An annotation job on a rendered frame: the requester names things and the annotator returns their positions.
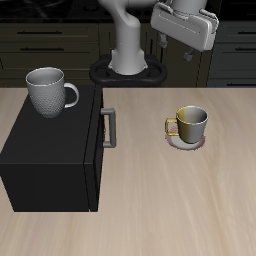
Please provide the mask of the white dimpled mug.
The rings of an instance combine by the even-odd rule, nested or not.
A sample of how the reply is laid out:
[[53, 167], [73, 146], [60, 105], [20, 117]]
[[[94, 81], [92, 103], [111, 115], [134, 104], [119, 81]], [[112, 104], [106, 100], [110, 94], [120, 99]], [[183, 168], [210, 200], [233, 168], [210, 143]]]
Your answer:
[[[31, 102], [36, 111], [45, 118], [59, 116], [63, 109], [75, 106], [79, 101], [79, 91], [71, 83], [66, 83], [64, 73], [54, 67], [35, 69], [26, 75], [26, 84]], [[74, 91], [76, 99], [66, 102], [66, 89]]]

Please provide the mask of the dark kitchen cupboards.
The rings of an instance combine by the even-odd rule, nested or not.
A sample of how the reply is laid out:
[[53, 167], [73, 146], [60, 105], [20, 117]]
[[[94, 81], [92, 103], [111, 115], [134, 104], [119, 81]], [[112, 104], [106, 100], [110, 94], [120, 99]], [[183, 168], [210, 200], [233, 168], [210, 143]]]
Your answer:
[[[154, 6], [128, 8], [141, 23], [140, 47], [167, 69], [164, 87], [256, 87], [256, 0], [252, 22], [227, 21], [220, 10], [214, 47], [183, 56], [189, 46], [169, 36], [159, 46], [151, 27]], [[91, 83], [90, 67], [116, 47], [115, 24], [98, 0], [0, 0], [0, 87], [19, 87], [25, 75], [56, 67], [76, 85]]]

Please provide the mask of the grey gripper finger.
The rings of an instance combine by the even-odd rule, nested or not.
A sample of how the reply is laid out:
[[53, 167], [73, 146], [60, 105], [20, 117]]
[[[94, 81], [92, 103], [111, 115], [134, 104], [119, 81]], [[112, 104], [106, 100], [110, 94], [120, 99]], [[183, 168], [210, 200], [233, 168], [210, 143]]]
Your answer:
[[166, 48], [168, 45], [168, 42], [166, 40], [166, 35], [163, 33], [160, 33], [159, 38], [160, 38], [159, 46], [162, 48]]
[[195, 54], [196, 50], [191, 48], [189, 52], [185, 53], [184, 56], [183, 56], [183, 59], [185, 61], [191, 61], [192, 60], [192, 57], [193, 55]]

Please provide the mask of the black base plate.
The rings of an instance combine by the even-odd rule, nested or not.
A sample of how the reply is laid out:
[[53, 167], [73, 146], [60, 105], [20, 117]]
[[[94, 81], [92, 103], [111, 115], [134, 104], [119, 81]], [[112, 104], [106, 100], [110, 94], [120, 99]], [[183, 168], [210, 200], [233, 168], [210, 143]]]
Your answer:
[[160, 87], [167, 78], [166, 67], [153, 54], [146, 54], [147, 69], [135, 75], [121, 75], [109, 68], [112, 56], [103, 54], [89, 71], [90, 79], [97, 85], [108, 88]]

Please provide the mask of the small white plate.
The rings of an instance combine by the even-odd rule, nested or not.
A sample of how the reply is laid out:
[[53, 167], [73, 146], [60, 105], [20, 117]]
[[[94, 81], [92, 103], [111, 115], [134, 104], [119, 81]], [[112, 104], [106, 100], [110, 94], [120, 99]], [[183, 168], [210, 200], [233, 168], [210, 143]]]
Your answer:
[[185, 143], [179, 136], [166, 135], [165, 138], [172, 147], [178, 150], [184, 150], [184, 151], [197, 150], [201, 148], [206, 141], [205, 136], [202, 136], [200, 141], [192, 144]]

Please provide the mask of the yellow and grey mug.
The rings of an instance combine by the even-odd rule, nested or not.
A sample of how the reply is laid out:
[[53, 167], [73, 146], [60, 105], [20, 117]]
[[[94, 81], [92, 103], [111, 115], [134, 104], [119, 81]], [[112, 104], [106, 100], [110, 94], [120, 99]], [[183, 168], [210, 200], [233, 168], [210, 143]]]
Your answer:
[[[201, 140], [208, 121], [208, 113], [197, 106], [184, 106], [177, 110], [175, 118], [167, 118], [165, 132], [169, 136], [179, 136], [187, 144], [194, 144]], [[168, 126], [176, 123], [177, 132], [170, 132]]]

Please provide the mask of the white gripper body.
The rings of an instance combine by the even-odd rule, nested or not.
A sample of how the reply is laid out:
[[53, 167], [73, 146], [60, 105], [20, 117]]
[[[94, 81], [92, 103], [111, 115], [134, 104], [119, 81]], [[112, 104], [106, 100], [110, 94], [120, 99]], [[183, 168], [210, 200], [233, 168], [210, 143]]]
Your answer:
[[212, 49], [219, 20], [205, 10], [206, 2], [158, 2], [151, 26], [200, 52]]

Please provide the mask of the black microwave oven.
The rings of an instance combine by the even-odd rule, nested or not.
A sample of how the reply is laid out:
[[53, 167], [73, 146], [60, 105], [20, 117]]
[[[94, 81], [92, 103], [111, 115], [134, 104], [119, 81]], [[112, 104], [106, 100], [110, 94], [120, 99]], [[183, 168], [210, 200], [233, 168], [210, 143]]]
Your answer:
[[100, 85], [52, 119], [26, 99], [0, 152], [0, 178], [15, 212], [96, 212], [103, 151], [116, 146], [115, 110]]

